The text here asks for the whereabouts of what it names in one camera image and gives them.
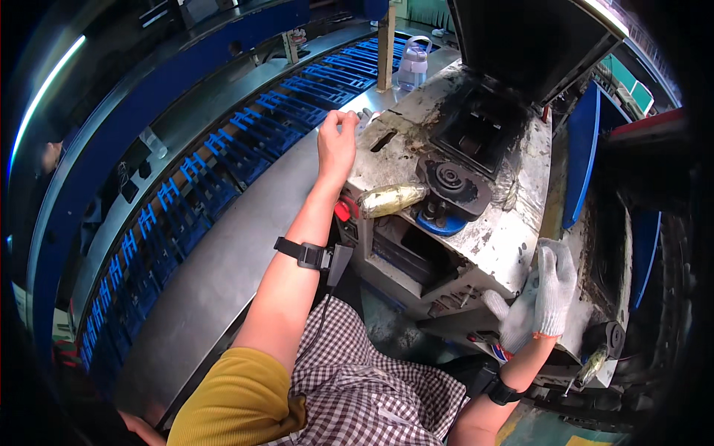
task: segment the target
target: gingham fabric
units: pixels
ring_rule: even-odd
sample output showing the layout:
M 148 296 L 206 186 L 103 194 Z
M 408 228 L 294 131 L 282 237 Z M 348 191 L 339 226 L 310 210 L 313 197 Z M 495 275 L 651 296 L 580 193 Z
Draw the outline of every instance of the gingham fabric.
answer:
M 318 332 L 326 301 L 308 317 L 298 357 Z M 442 445 L 465 392 L 441 370 L 379 353 L 357 312 L 333 298 L 288 394 L 306 396 L 307 426 L 267 444 Z

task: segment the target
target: black wrist strap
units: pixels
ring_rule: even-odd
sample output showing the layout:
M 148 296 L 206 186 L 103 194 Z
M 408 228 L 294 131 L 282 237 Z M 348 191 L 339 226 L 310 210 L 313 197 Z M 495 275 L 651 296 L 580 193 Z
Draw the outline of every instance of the black wrist strap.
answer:
M 322 246 L 313 245 L 312 243 L 299 245 L 284 237 L 278 237 L 273 249 L 295 258 L 298 261 L 298 266 L 301 268 L 327 270 L 330 266 L 331 254 Z
M 505 406 L 509 402 L 519 401 L 525 394 L 525 392 L 518 393 L 514 389 L 511 389 L 507 385 L 503 384 L 500 373 L 483 392 L 488 393 L 488 397 L 491 401 L 500 406 Z

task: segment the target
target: machine lid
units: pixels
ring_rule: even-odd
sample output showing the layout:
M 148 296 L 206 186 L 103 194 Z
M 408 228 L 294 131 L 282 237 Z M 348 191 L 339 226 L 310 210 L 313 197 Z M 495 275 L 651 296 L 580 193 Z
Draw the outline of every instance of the machine lid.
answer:
M 596 0 L 448 0 L 463 63 L 544 106 L 627 34 Z

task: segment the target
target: mustard yellow shirt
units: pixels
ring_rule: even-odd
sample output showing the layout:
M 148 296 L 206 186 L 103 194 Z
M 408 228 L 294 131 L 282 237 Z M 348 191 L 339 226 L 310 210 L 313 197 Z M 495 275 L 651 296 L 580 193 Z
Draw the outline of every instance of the mustard yellow shirt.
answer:
M 305 427 L 305 397 L 288 399 L 290 376 L 275 358 L 231 348 L 179 410 L 169 446 L 261 445 Z

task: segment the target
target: green floor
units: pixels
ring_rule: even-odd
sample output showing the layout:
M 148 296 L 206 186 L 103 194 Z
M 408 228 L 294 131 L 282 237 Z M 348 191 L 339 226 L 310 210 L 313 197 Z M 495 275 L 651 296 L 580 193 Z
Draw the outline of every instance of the green floor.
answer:
M 459 355 L 442 339 L 422 333 L 397 305 L 376 297 L 368 285 L 361 296 L 367 335 L 384 355 L 421 364 L 444 363 Z M 519 405 L 501 428 L 496 446 L 606 446 L 623 437 L 575 427 L 552 413 Z

